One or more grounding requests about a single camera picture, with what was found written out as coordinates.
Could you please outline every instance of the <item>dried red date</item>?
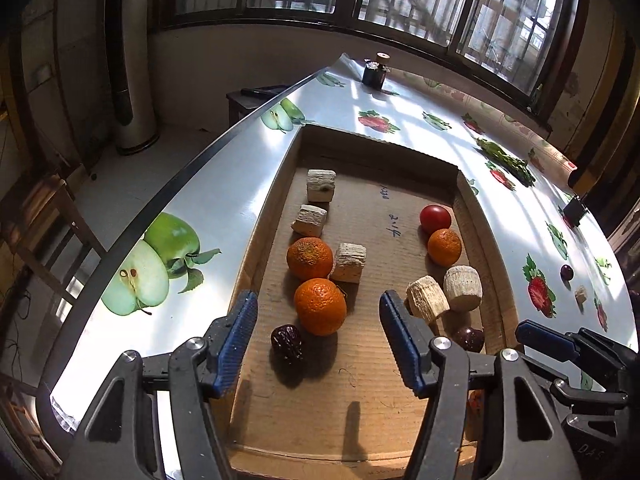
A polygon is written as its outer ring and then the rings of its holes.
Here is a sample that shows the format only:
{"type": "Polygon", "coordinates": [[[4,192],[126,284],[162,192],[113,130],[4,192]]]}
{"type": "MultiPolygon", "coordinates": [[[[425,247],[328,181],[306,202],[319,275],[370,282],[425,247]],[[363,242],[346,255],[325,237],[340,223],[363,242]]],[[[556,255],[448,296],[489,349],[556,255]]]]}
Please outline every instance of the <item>dried red date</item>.
{"type": "Polygon", "coordinates": [[[271,332],[273,352],[290,366],[299,366],[303,362],[302,336],[293,325],[282,325],[271,332]]]}

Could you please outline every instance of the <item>cherry tomato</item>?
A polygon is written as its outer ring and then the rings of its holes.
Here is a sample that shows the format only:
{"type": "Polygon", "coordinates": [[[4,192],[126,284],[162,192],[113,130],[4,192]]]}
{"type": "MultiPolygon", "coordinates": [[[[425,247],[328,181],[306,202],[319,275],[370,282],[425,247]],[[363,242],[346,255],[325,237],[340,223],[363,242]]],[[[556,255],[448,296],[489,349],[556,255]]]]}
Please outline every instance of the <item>cherry tomato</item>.
{"type": "Polygon", "coordinates": [[[428,205],[420,212],[420,225],[428,235],[438,229],[449,229],[451,227],[451,215],[442,206],[428,205]]]}

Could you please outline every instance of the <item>mandarin orange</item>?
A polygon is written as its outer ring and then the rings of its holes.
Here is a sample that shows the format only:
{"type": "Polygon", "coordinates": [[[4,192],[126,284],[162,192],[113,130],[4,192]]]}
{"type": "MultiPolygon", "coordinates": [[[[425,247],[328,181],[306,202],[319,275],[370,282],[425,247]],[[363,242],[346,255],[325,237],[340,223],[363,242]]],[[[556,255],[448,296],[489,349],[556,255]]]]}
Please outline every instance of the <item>mandarin orange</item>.
{"type": "Polygon", "coordinates": [[[314,335],[336,332],[347,317],[344,294],[325,278],[313,278],[300,285],[293,296],[300,323],[314,335]]]}
{"type": "Polygon", "coordinates": [[[300,238],[287,250],[287,265],[300,280],[326,278],[334,267],[334,254],[320,238],[300,238]]]}
{"type": "Polygon", "coordinates": [[[427,252],[438,265],[450,267],[462,254],[462,242],[455,231],[439,229],[429,237],[427,252]]]}

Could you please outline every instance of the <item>window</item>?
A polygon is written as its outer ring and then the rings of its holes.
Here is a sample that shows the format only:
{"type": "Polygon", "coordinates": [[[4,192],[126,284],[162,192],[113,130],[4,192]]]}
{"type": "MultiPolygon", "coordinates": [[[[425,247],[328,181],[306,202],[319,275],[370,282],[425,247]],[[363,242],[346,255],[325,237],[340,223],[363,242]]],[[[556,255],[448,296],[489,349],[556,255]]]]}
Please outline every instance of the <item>window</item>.
{"type": "Polygon", "coordinates": [[[190,14],[198,12],[194,23],[297,20],[394,40],[460,70],[471,67],[522,104],[542,82],[575,0],[174,1],[179,23],[189,23],[190,14]]]}

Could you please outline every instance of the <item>small bottle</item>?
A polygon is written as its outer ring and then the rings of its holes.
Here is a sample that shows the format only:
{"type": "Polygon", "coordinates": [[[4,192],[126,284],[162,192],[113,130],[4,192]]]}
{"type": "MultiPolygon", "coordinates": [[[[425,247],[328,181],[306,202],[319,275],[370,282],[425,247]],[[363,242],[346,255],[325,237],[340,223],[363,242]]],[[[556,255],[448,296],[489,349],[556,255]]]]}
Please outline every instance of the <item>small bottle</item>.
{"type": "Polygon", "coordinates": [[[391,69],[386,66],[389,61],[389,54],[379,52],[376,54],[376,60],[365,59],[364,73],[362,74],[362,84],[367,85],[374,90],[382,90],[382,83],[385,82],[387,72],[391,69]]]}

